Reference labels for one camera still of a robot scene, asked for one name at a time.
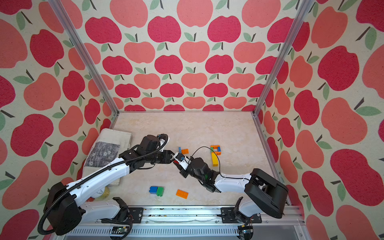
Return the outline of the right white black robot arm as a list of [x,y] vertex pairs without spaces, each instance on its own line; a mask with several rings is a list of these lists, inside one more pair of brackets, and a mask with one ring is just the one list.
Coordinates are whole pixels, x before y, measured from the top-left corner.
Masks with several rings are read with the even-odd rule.
[[253,169],[246,175],[226,175],[208,167],[202,158],[177,157],[174,164],[180,174],[191,176],[211,193],[244,193],[247,199],[239,197],[233,209],[233,216],[239,223],[249,223],[257,214],[267,214],[281,219],[288,197],[288,188],[261,169]]

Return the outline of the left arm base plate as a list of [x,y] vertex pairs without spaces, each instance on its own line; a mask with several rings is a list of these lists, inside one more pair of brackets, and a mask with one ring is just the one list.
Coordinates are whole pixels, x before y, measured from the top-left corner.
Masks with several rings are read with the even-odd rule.
[[102,223],[105,224],[140,224],[143,217],[143,208],[122,208],[112,219],[101,219]]

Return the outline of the yellow square lego brick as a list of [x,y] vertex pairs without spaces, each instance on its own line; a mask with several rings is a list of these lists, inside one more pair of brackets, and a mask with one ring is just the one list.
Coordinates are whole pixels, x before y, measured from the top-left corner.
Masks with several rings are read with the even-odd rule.
[[212,164],[213,164],[213,167],[218,167],[219,166],[219,158],[217,155],[212,155]]

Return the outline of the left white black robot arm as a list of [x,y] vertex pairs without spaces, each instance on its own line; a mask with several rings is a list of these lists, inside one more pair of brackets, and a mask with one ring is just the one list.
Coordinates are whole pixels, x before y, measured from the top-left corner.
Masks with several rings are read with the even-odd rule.
[[81,223],[101,221],[104,224],[127,226],[125,238],[132,230],[134,218],[128,205],[119,197],[98,207],[86,206],[86,201],[103,191],[110,183],[142,169],[144,164],[170,164],[174,153],[165,150],[166,134],[147,135],[139,145],[121,153],[118,158],[96,172],[71,182],[61,182],[50,189],[44,213],[38,223],[38,233],[65,235]]

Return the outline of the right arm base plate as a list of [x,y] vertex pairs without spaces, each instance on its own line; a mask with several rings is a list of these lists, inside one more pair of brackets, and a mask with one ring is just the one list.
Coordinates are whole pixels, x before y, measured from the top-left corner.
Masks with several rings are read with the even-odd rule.
[[260,214],[247,217],[234,207],[223,207],[218,215],[224,224],[261,224],[262,218]]

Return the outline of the orange lego plate bottom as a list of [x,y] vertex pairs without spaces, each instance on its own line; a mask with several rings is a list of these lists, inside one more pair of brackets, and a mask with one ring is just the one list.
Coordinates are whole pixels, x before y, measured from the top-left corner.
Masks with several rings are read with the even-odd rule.
[[189,193],[182,191],[182,190],[177,190],[176,196],[183,198],[183,199],[187,199],[189,196]]

